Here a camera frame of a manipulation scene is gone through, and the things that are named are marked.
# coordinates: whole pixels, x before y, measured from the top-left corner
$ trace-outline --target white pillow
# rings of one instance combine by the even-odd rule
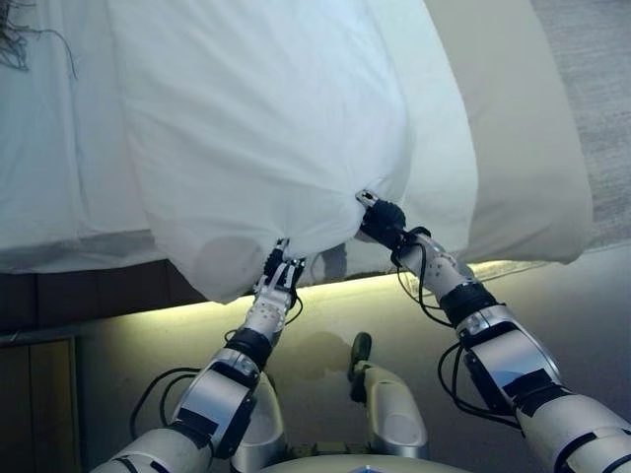
[[[404,99],[361,0],[109,0],[130,154],[156,243],[227,302],[279,237],[351,238],[409,172]]]

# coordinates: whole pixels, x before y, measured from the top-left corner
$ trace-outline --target wooden panel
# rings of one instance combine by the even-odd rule
[[[99,314],[123,315],[170,305],[165,261],[98,271]]]
[[[96,271],[37,275],[40,327],[99,317]]]
[[[35,274],[0,274],[0,332],[37,324]]]
[[[35,473],[79,472],[68,341],[31,345]]]
[[[0,349],[0,471],[34,473],[29,347]]]

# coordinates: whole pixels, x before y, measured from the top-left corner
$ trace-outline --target black joint cover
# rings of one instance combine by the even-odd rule
[[[454,327],[474,312],[497,304],[491,293],[480,283],[457,287],[440,301],[441,309]]]
[[[504,386],[504,391],[515,398],[516,407],[529,417],[543,404],[572,395],[568,389],[556,384],[544,369],[518,377]]]
[[[226,348],[243,353],[263,371],[273,347],[264,335],[249,328],[240,328],[228,341]]]

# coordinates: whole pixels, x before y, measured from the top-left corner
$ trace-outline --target mattress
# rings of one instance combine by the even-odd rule
[[[379,6],[374,2],[377,16]],[[484,0],[473,7],[464,0],[428,0],[406,8],[427,8],[431,23],[419,30],[435,28],[449,58],[475,158],[474,166],[471,159],[460,160],[462,172],[436,161],[423,167],[419,221],[410,224],[445,229],[436,237],[467,261],[578,257],[592,235],[587,174],[558,73],[529,4]],[[105,2],[42,2],[21,14],[27,16],[16,21],[64,33],[78,80],[53,36],[32,41],[30,74],[0,71],[3,87],[12,91],[0,102],[0,271],[103,269],[164,258],[154,245],[127,159]],[[395,15],[389,19],[396,25]],[[413,26],[406,25],[413,34]],[[401,52],[404,44],[398,42],[394,62],[409,56],[410,50]],[[431,96],[426,91],[426,98]],[[91,113],[81,113],[86,109]],[[56,137],[53,146],[36,138],[44,131]],[[88,152],[89,167],[82,160]],[[31,168],[26,177],[16,174],[20,161],[33,156],[55,159],[57,166]],[[446,208],[459,215],[451,230]],[[312,258],[307,272],[312,281],[385,269],[383,253],[379,264],[355,263],[356,244],[342,243]]]

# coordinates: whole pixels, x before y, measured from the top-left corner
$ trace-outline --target bed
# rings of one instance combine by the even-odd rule
[[[135,265],[165,258],[144,218],[129,160],[120,151],[126,149],[124,119],[122,105],[111,99],[118,85],[111,67],[115,61],[111,30],[103,20],[108,18],[105,2],[80,5],[70,0],[46,2],[24,17],[38,28],[63,33],[79,80],[73,81],[69,74],[67,51],[56,37],[31,41],[29,75],[0,71],[3,87],[12,91],[0,103],[0,271],[20,274],[21,281],[37,278],[35,288],[27,284],[30,297],[35,291],[35,298],[46,278],[61,281],[61,274],[76,282],[81,274],[83,280],[99,279],[101,271],[129,267],[116,270],[124,277],[126,271],[133,273]],[[451,238],[450,249],[469,262],[572,261],[592,237],[591,194],[565,93],[533,10],[517,0],[484,0],[475,5],[465,0],[427,0],[417,7],[427,8],[449,58],[468,118],[477,174],[461,186],[466,187],[462,195],[474,190],[462,205],[471,209],[466,235],[452,232],[442,240]],[[51,71],[55,73],[54,94],[48,84]],[[21,100],[26,96],[36,100]],[[85,107],[100,112],[77,117]],[[60,138],[55,140],[56,149],[34,138],[40,130],[32,129],[33,123],[42,123],[34,117],[44,117],[45,126]],[[97,165],[86,172],[76,157],[91,153],[98,156],[91,159]],[[65,167],[31,167],[31,175],[16,177],[17,163],[25,156],[54,156]],[[441,197],[436,192],[434,201]],[[421,223],[440,228],[441,215]],[[353,266],[349,251],[348,245],[340,244],[312,258],[312,278],[306,282],[387,270],[384,254],[373,266]],[[165,270],[152,271],[155,276]],[[16,278],[5,276],[0,281],[6,288],[22,284]],[[99,287],[101,296],[94,289],[95,298],[111,295],[103,284]],[[14,293],[16,298],[25,296],[22,290]],[[168,298],[166,304],[179,299]],[[63,304],[56,301],[55,306]],[[142,307],[119,306],[116,311],[131,308]],[[40,307],[37,312],[46,310]],[[97,312],[112,314],[108,309]]]

